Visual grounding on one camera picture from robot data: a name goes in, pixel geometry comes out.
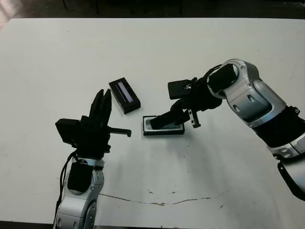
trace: table surface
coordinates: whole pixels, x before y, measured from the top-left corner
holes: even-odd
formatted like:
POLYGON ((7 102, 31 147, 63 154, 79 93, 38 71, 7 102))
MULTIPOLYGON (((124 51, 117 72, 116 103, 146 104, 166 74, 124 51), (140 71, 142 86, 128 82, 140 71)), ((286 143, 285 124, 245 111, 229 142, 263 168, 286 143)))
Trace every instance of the table surface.
POLYGON ((87 115, 125 77, 141 108, 113 100, 96 225, 301 229, 295 198, 262 140, 229 108, 198 113, 182 136, 142 135, 142 116, 169 110, 169 81, 201 77, 231 58, 305 117, 305 21, 283 19, 12 19, 0 34, 0 220, 52 223, 72 148, 55 128, 87 115))

